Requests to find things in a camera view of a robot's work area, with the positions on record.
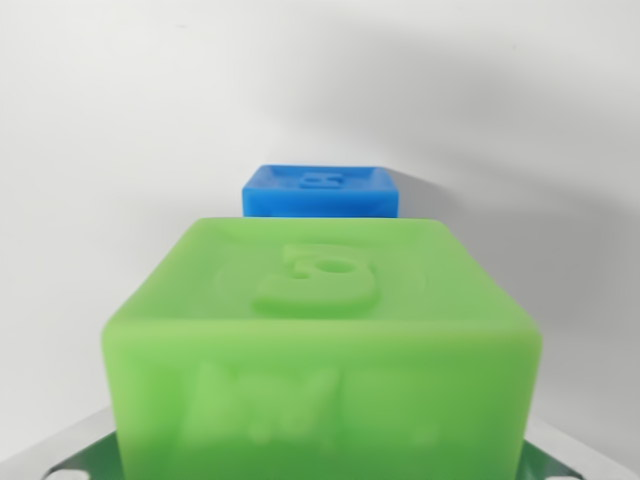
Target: metal platform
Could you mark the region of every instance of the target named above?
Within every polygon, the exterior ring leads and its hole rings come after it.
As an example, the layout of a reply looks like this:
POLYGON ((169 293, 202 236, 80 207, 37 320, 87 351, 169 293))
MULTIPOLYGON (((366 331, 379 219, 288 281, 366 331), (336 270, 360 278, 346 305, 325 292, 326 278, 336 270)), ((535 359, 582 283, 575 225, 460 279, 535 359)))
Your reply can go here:
MULTIPOLYGON (((640 480, 633 472, 532 418, 516 480, 640 480)), ((124 480, 106 408, 0 464, 0 480, 124 480)))

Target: green block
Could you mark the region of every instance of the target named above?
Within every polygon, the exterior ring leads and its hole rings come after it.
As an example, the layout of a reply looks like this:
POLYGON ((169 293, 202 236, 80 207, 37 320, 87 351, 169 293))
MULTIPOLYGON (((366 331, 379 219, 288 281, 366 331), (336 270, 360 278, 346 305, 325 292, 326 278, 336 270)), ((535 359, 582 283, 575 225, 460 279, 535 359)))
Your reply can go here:
POLYGON ((103 340, 128 480, 512 480, 541 348, 419 219, 200 220, 103 340))

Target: blue block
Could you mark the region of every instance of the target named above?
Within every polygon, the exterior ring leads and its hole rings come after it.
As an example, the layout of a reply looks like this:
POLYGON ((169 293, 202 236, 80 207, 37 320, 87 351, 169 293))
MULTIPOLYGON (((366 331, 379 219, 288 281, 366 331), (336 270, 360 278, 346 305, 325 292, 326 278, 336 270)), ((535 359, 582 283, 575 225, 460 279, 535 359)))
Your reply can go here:
POLYGON ((383 168, 263 165, 242 189, 245 217, 397 217, 383 168))

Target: white wall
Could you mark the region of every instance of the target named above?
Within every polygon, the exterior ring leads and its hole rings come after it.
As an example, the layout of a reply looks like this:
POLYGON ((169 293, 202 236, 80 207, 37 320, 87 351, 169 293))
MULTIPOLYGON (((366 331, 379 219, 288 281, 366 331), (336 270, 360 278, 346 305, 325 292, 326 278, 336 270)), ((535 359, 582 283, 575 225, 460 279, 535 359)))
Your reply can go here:
POLYGON ((536 412, 640 470, 640 4, 0 3, 0 459, 266 162, 380 164, 539 321, 536 412))

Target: green translucent cube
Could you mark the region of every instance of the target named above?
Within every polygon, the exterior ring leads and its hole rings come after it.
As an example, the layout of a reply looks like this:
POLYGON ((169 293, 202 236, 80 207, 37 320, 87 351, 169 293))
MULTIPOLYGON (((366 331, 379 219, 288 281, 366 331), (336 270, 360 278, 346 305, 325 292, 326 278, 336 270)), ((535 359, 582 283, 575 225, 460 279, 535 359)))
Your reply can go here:
POLYGON ((200 220, 104 332, 128 480, 512 480, 540 346, 418 219, 200 220))

